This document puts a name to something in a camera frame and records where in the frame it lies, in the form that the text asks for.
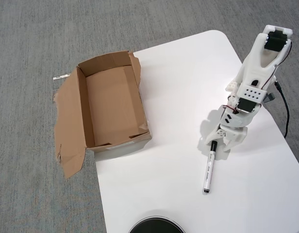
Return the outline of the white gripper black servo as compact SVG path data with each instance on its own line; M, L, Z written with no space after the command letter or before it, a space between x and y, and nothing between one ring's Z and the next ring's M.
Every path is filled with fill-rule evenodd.
M247 136L247 127L229 127L220 124L215 129L213 129L205 138L205 144L208 145L214 140L225 137L223 142L225 146L223 148L224 152L229 151L231 148L242 143Z

